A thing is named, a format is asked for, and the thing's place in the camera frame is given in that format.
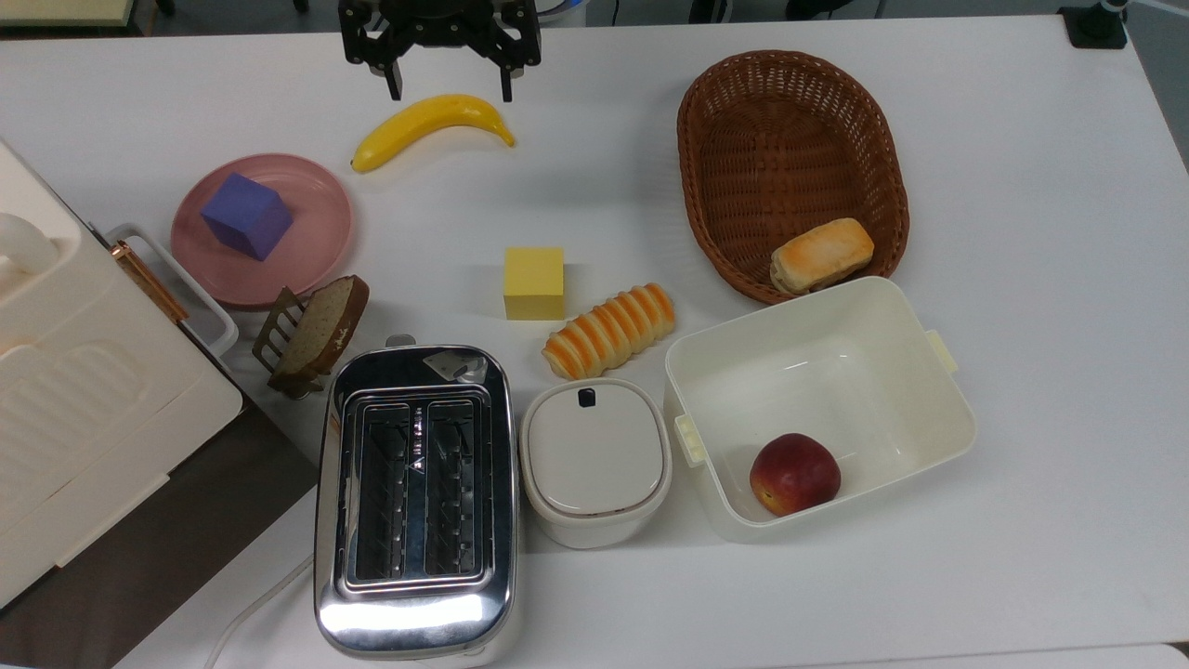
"nectarine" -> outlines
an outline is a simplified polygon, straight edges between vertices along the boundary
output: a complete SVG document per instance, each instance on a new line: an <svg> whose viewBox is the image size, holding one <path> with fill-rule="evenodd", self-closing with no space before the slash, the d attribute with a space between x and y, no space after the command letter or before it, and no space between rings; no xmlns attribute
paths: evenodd
<svg viewBox="0 0 1189 669"><path fill-rule="evenodd" d="M781 435L751 463L751 492L776 516L825 504L838 494L842 472L825 447L812 437Z"/></svg>

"bun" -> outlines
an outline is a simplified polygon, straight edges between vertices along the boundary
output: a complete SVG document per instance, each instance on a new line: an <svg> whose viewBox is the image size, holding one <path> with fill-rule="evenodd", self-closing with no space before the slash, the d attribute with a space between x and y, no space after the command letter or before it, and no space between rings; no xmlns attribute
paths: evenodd
<svg viewBox="0 0 1189 669"><path fill-rule="evenodd" d="M351 342L356 324L367 305L367 284L358 276L335 278L314 290L292 339L281 354L269 387L300 399L317 390L319 377L331 368Z"/></svg>
<svg viewBox="0 0 1189 669"><path fill-rule="evenodd" d="M874 250L857 220L831 220L772 252L772 284L791 295L825 288L867 266Z"/></svg>
<svg viewBox="0 0 1189 669"><path fill-rule="evenodd" d="M541 355L562 379L592 379L665 337L675 322L673 302L660 285L636 285L549 334Z"/></svg>

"pink plate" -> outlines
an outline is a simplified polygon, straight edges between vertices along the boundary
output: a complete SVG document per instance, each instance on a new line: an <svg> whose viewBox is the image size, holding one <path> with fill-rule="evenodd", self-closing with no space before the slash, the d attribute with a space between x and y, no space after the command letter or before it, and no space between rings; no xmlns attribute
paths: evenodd
<svg viewBox="0 0 1189 669"><path fill-rule="evenodd" d="M276 190L294 216L264 260L224 246L199 213L233 171ZM272 305L282 285L300 295L326 278L347 250L351 227L351 200L326 168L298 156L260 153L222 165L190 189L174 216L170 246L220 303L260 309Z"/></svg>

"toaster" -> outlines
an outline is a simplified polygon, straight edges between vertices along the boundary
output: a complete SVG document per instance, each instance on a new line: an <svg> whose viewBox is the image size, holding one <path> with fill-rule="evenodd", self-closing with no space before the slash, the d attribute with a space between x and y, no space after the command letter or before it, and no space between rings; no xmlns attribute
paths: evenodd
<svg viewBox="0 0 1189 669"><path fill-rule="evenodd" d="M520 635L520 491L508 384L467 347L353 359L327 402L317 626L346 655L479 667Z"/></svg>

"plastic tray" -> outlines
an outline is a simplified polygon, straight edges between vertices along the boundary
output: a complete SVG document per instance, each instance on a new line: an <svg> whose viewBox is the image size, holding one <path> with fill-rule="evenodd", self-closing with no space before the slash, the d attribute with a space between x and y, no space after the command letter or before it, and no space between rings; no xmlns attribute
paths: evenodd
<svg viewBox="0 0 1189 669"><path fill-rule="evenodd" d="M955 459L975 419L936 332L904 292L863 277L678 340L666 356L665 419L711 525L754 542L810 515ZM751 493L760 449L787 433L837 459L830 503L778 518Z"/></svg>

